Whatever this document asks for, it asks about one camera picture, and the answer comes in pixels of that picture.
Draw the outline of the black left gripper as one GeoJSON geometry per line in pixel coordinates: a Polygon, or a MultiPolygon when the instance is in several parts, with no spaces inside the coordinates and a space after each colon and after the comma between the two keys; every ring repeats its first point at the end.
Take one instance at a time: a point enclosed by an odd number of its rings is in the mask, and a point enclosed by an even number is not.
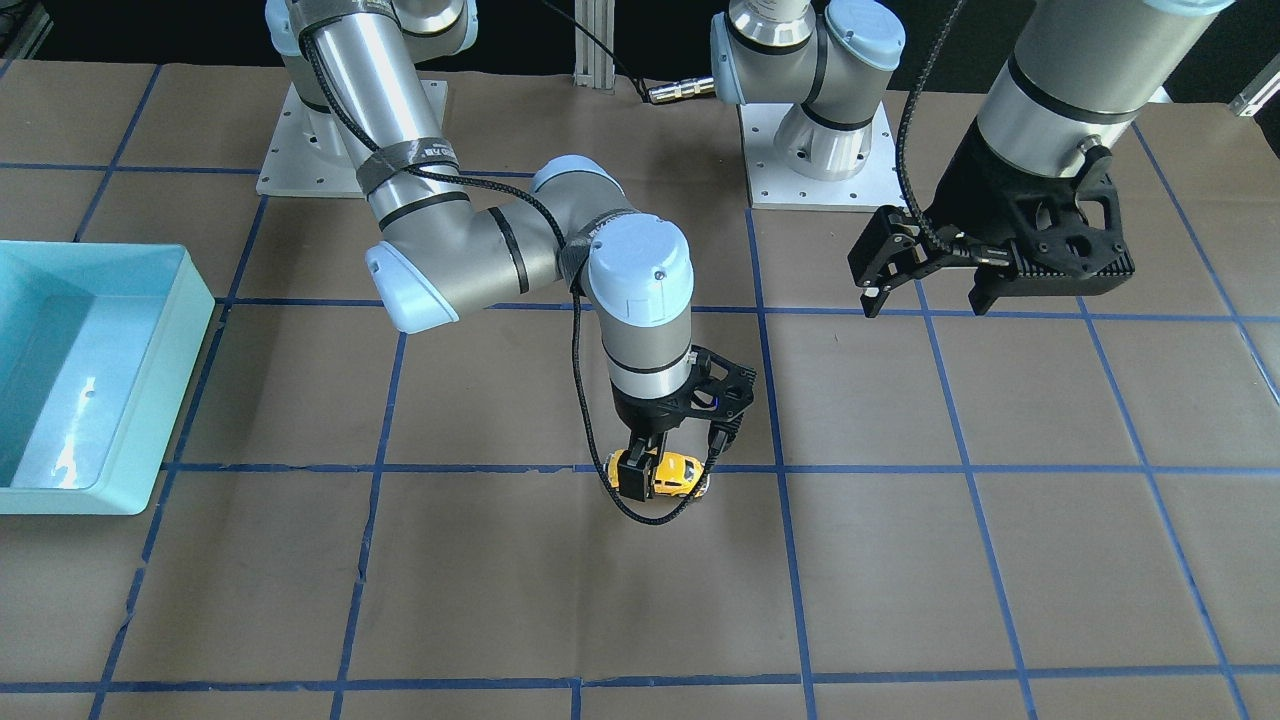
{"type": "Polygon", "coordinates": [[[1076,158],[1084,164],[1075,176],[1036,176],[972,126],[923,211],[938,240],[908,209],[884,205],[849,251],[864,316],[878,316],[897,287],[947,266],[975,266],[975,316],[1004,297],[1092,296],[1128,282],[1137,269],[1108,176],[1114,156],[1097,145],[1076,158]]]}

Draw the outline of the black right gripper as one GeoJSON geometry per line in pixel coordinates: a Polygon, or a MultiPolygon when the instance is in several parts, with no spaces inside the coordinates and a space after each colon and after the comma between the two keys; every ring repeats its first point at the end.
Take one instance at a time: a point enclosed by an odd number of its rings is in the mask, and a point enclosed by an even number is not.
{"type": "Polygon", "coordinates": [[[639,398],[612,386],[614,410],[628,428],[627,445],[618,451],[618,493],[645,502],[653,496],[655,451],[666,451],[666,436],[678,428],[692,406],[692,386],[659,398],[639,398]]]}

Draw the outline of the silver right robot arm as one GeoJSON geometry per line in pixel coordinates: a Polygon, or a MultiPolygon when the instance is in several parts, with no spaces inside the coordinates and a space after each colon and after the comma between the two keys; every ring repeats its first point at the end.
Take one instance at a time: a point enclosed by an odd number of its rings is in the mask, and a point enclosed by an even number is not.
{"type": "Polygon", "coordinates": [[[681,229],[580,155],[552,159],[526,190],[461,174],[417,65],[474,44],[475,3],[269,1],[264,15],[378,222],[365,263],[394,325],[417,333],[563,281],[593,305],[631,433],[611,484],[636,501],[689,493],[696,464],[664,450],[700,372],[681,229]]]}

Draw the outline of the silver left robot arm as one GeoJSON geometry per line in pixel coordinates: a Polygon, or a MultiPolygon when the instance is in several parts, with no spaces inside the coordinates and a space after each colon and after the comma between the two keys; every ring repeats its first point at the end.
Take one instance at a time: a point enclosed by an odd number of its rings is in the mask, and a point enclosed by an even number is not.
{"type": "MultiPolygon", "coordinates": [[[[955,3],[904,104],[895,147],[902,204],[878,208],[847,255],[865,316],[890,293],[970,268],[977,315],[1005,297],[1096,296],[1135,274],[1110,176],[1114,145],[1224,1],[1038,1],[928,208],[906,168],[924,85],[955,3]]],[[[732,1],[710,22],[710,68],[731,105],[782,102],[774,149],[795,172],[844,181],[861,167],[899,68],[902,22],[877,1],[732,1]]]]}

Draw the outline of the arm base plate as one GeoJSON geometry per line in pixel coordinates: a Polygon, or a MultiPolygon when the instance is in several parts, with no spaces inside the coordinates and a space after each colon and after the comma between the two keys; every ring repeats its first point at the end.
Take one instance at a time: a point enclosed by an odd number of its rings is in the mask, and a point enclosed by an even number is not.
{"type": "Polygon", "coordinates": [[[748,104],[739,114],[753,208],[872,213],[905,204],[883,104],[854,131],[819,126],[797,104],[748,104]]]}
{"type": "Polygon", "coordinates": [[[271,197],[365,201],[356,170],[369,150],[329,113],[311,109],[291,86],[259,172],[271,197]]]}

